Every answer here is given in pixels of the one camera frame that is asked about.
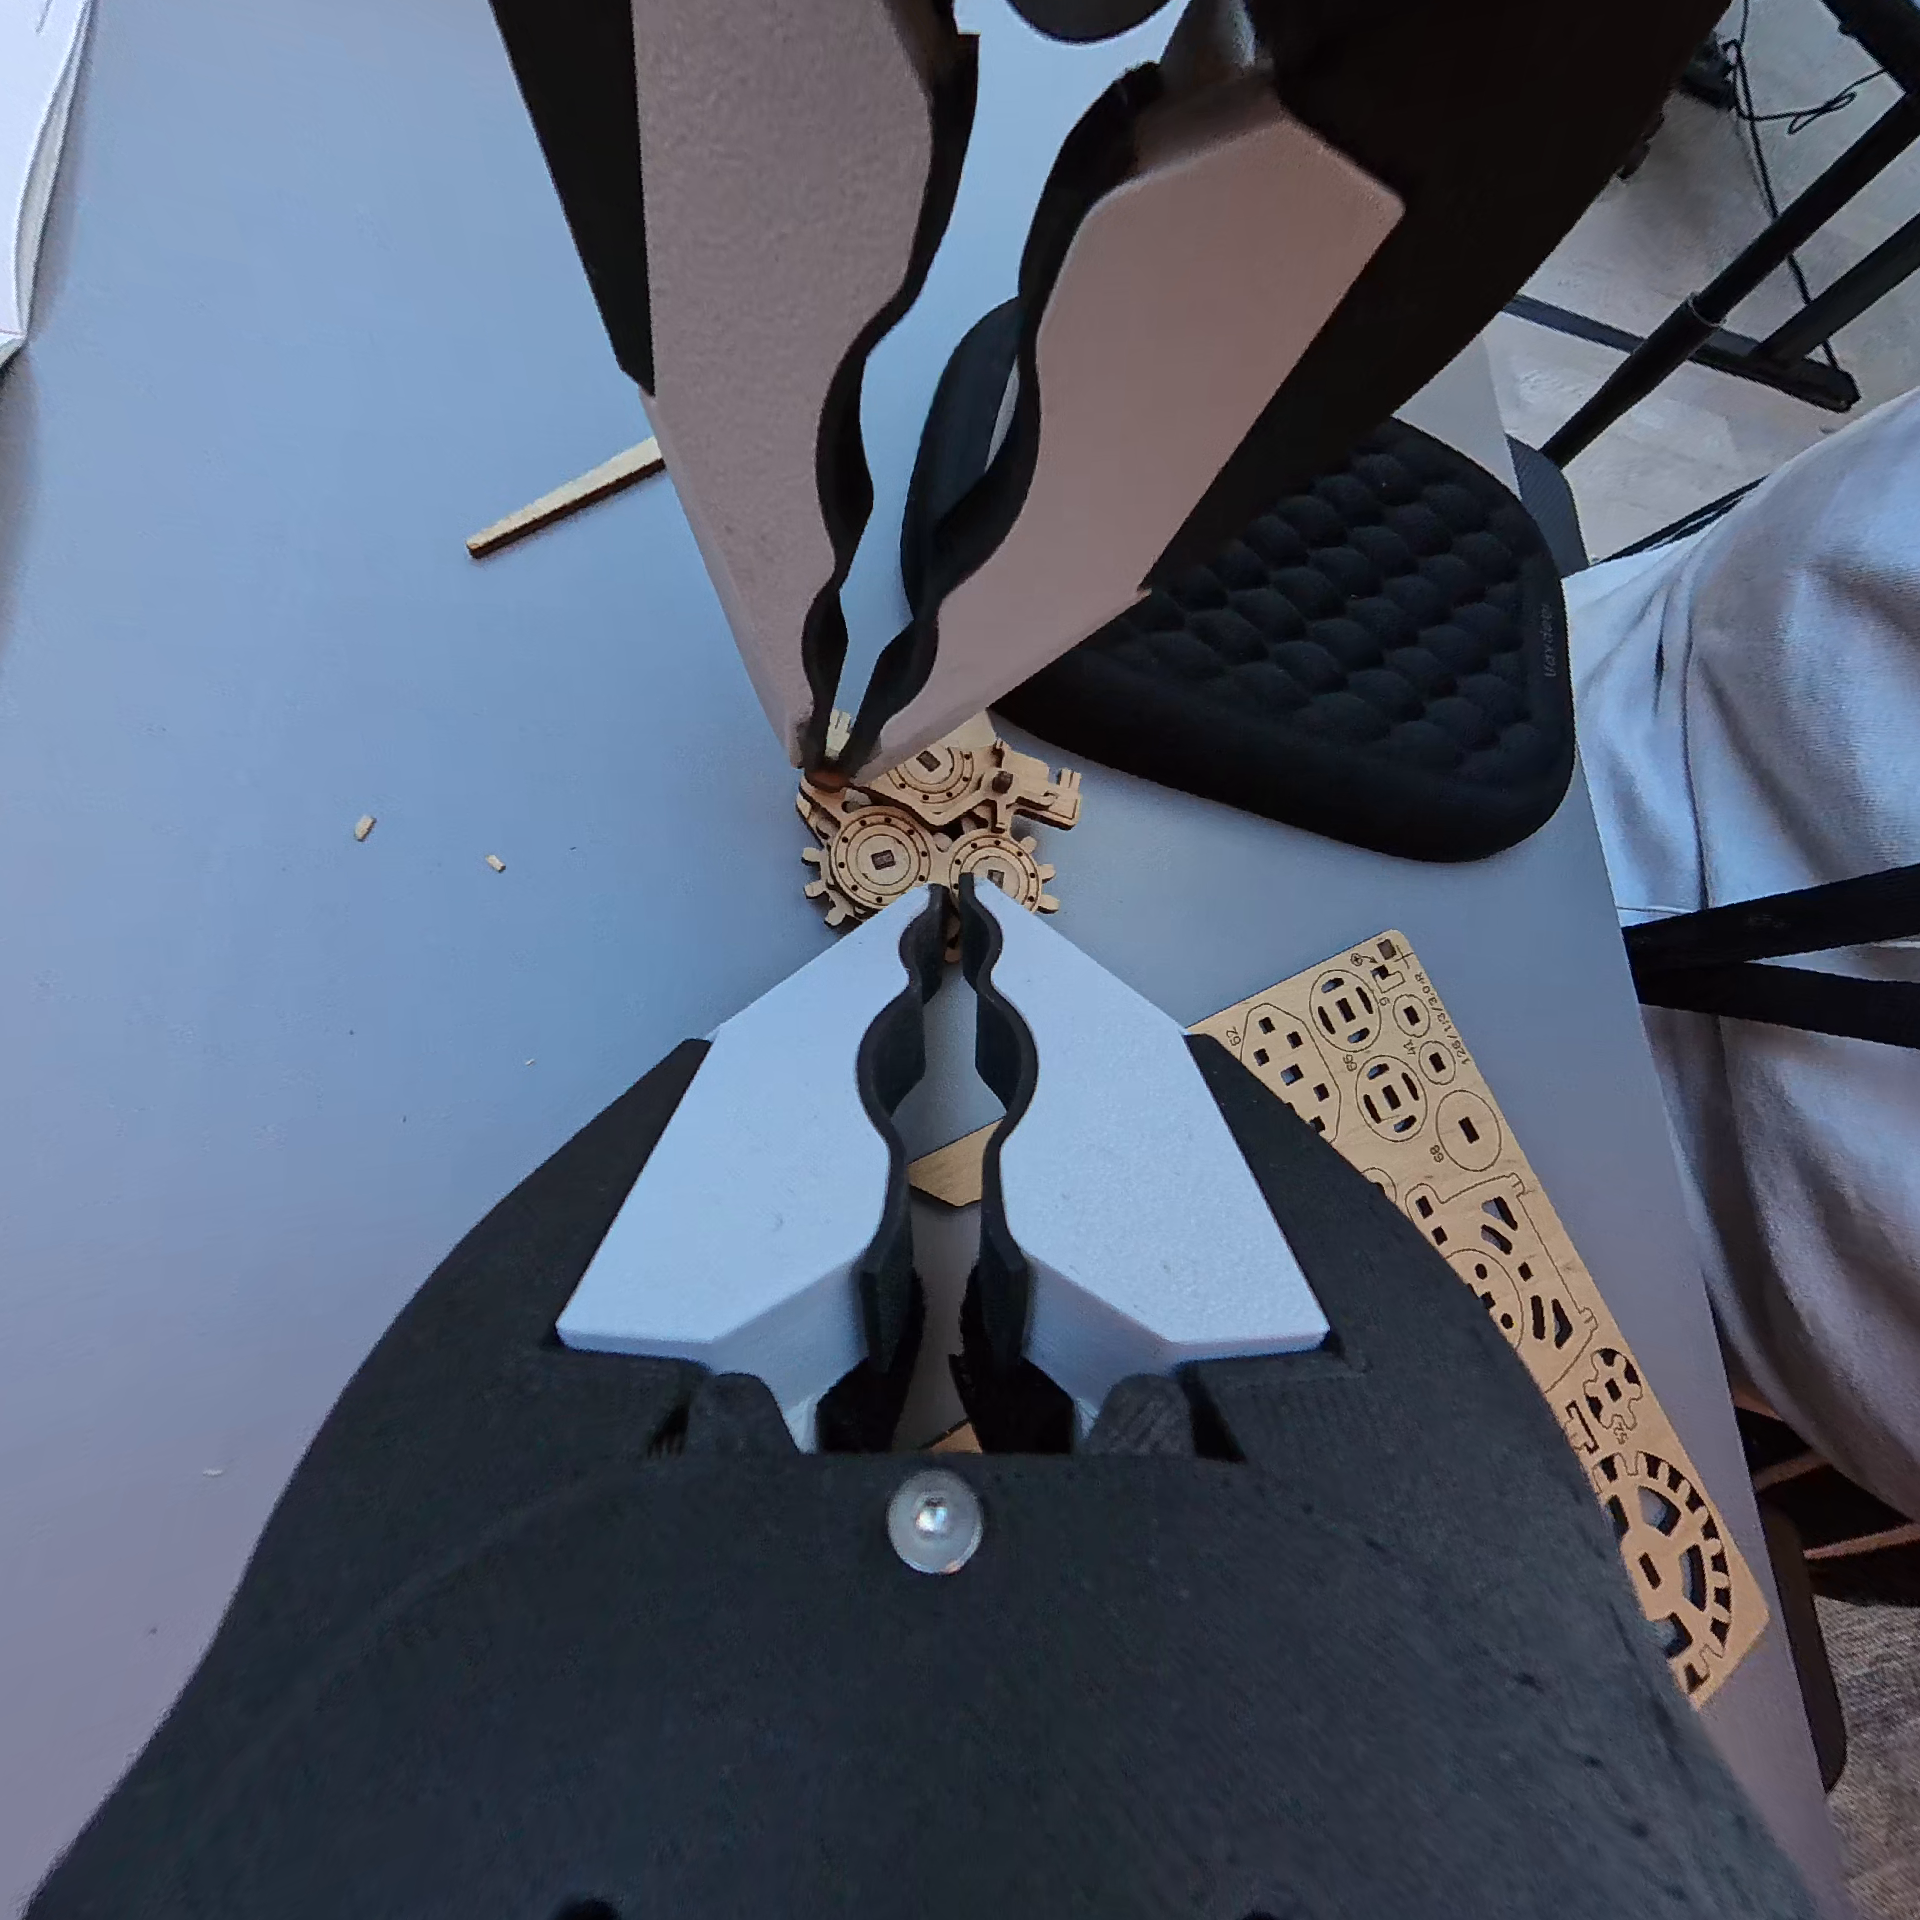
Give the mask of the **wooden gear assembly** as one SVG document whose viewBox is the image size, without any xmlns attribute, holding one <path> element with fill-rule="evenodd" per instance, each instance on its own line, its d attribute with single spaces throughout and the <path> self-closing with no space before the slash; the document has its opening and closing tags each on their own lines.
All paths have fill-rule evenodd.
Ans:
<svg viewBox="0 0 1920 1920">
<path fill-rule="evenodd" d="M 1013 750 L 978 715 L 866 782 L 799 782 L 798 813 L 813 837 L 802 890 L 830 926 L 866 922 L 925 881 L 954 890 L 963 876 L 1048 916 L 1055 867 L 1015 827 L 1071 830 L 1080 772 Z"/>
</svg>

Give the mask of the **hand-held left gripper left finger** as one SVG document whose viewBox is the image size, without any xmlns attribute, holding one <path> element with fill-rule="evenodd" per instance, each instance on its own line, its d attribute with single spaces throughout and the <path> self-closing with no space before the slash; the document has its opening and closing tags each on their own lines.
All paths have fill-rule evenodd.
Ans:
<svg viewBox="0 0 1920 1920">
<path fill-rule="evenodd" d="M 891 1126 L 922 1074 L 945 894 L 915 888 L 707 1037 L 556 1318 L 575 1352 L 761 1381 L 792 1440 L 861 1363 L 910 1381 L 918 1286 Z"/>
</svg>

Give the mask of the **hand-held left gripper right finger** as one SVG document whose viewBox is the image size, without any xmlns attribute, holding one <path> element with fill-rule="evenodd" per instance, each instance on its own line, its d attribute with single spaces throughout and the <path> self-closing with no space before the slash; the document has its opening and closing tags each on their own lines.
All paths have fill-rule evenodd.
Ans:
<svg viewBox="0 0 1920 1920">
<path fill-rule="evenodd" d="M 981 1151 L 956 1388 L 988 1454 L 1064 1454 L 1117 1381 L 1321 1350 L 1330 1324 L 1184 1031 L 963 881 Z"/>
</svg>

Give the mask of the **thin wooden stick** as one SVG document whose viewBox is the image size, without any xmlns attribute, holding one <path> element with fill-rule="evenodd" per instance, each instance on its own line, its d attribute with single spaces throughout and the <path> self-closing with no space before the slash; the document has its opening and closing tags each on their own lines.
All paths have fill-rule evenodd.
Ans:
<svg viewBox="0 0 1920 1920">
<path fill-rule="evenodd" d="M 586 473 L 567 478 L 550 494 L 543 494 L 525 508 L 518 508 L 514 513 L 507 513 L 498 522 L 487 523 L 480 533 L 470 536 L 465 541 L 466 557 L 483 561 L 518 541 L 532 539 L 533 533 L 554 526 L 567 516 L 585 513 L 586 508 L 600 505 L 614 494 L 627 494 L 628 488 L 645 483 L 659 471 L 659 445 L 655 436 L 645 436 L 644 443 L 624 449 L 606 462 L 589 469 Z"/>
</svg>

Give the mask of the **laser-cut wooden parts sheet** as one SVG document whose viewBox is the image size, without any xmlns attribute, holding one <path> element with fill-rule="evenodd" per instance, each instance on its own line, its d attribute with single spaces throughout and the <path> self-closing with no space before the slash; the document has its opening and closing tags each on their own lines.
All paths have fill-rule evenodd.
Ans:
<svg viewBox="0 0 1920 1920">
<path fill-rule="evenodd" d="M 1735 1396 L 1623 971 L 1566 942 L 1472 951 L 1472 897 L 1388 881 L 1120 932 L 1037 916 L 1216 1037 L 1453 1263 L 1530 1368 L 1600 1501 L 1672 1678 L 1731 1742 L 1794 1693 Z"/>
</svg>

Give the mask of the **black mesh wrist rest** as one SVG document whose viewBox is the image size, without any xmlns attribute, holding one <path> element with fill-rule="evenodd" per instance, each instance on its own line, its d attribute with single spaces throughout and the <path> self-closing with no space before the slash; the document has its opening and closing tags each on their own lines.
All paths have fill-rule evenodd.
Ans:
<svg viewBox="0 0 1920 1920">
<path fill-rule="evenodd" d="M 1521 502 L 1384 420 L 995 715 L 1350 849 L 1467 863 L 1538 831 L 1569 790 L 1565 642 Z"/>
</svg>

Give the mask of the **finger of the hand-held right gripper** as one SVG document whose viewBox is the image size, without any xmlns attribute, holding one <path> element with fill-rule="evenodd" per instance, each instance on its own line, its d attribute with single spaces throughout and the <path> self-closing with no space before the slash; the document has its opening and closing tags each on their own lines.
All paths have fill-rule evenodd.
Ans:
<svg viewBox="0 0 1920 1920">
<path fill-rule="evenodd" d="M 1398 215 L 1267 71 L 1108 87 L 1044 184 L 1017 298 L 932 397 L 910 624 L 847 754 L 915 754 L 1131 608 Z"/>
<path fill-rule="evenodd" d="M 631 4 L 645 414 L 754 694 L 823 760 L 872 513 L 859 383 L 922 288 L 975 100 L 947 4 Z"/>
</svg>

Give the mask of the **person's pale clothing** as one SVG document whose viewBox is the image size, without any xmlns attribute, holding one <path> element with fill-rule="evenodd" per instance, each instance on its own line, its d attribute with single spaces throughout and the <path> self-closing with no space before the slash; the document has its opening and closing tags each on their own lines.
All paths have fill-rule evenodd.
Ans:
<svg viewBox="0 0 1920 1920">
<path fill-rule="evenodd" d="M 1619 925 L 1917 863 L 1917 392 L 1566 587 Z M 1917 1052 L 1650 1012 L 1726 1368 L 1917 1520 Z"/>
</svg>

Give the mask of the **white instruction booklet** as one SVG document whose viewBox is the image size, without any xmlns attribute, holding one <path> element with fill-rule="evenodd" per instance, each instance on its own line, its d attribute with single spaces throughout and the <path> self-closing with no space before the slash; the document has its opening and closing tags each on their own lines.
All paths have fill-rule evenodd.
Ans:
<svg viewBox="0 0 1920 1920">
<path fill-rule="evenodd" d="M 29 327 L 90 15 L 92 4 L 3 4 L 3 364 Z"/>
</svg>

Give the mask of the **black metal stand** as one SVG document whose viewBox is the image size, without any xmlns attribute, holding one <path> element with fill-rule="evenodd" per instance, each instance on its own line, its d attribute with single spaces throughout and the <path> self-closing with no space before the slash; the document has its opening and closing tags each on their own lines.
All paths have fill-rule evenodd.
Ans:
<svg viewBox="0 0 1920 1920">
<path fill-rule="evenodd" d="M 1893 103 L 1860 133 L 1789 205 L 1768 201 L 1768 221 L 1703 288 L 1688 294 L 1646 340 L 1609 322 L 1534 298 L 1510 298 L 1506 315 L 1566 333 L 1623 355 L 1597 392 L 1544 443 L 1552 469 L 1587 450 L 1630 406 L 1647 397 L 1681 364 L 1754 380 L 1776 394 L 1844 414 L 1860 392 L 1851 375 L 1826 359 L 1842 324 L 1856 322 L 1917 273 L 1917 221 L 1907 218 L 1830 288 L 1801 291 L 1800 309 L 1762 340 L 1731 333 L 1735 306 L 1762 285 L 1762 277 L 1794 263 L 1794 254 L 1842 212 L 1896 158 L 1917 147 L 1917 5 L 1913 4 L 1823 4 L 1835 32 L 1871 60 L 1871 77 L 1893 85 Z"/>
</svg>

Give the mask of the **grey desk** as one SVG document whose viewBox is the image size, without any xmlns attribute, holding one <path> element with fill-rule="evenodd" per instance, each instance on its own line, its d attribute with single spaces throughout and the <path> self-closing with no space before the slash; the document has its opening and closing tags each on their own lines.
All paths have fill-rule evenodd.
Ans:
<svg viewBox="0 0 1920 1920">
<path fill-rule="evenodd" d="M 910 624 L 932 397 L 1071 130 L 1139 68 L 1267 71 L 1250 12 L 1174 15 L 956 19 L 963 182 L 859 386 L 851 722 Z M 1794 1693 L 1714 1735 L 1472 1286 L 1150 998 L 1330 1335 L 981 1451 L 973 876 L 925 881 L 891 1116 L 910 1381 L 861 1363 L 806 1454 L 753 1374 L 561 1346 L 707 1037 L 879 914 L 802 890 L 806 768 L 665 457 L 466 557 L 656 436 L 491 4 L 92 4 L 90 38 L 53 317 L 3 379 L 3 1878 L 71 1829 L 28 1917 L 1835 1911 Z M 1015 827 L 1048 916 L 1404 863 L 1492 898 L 1475 956 L 1516 922 L 1623 971 L 1574 771 L 1521 844 L 1427 863 L 995 705 L 966 722 L 1080 772 L 1071 830 Z"/>
</svg>

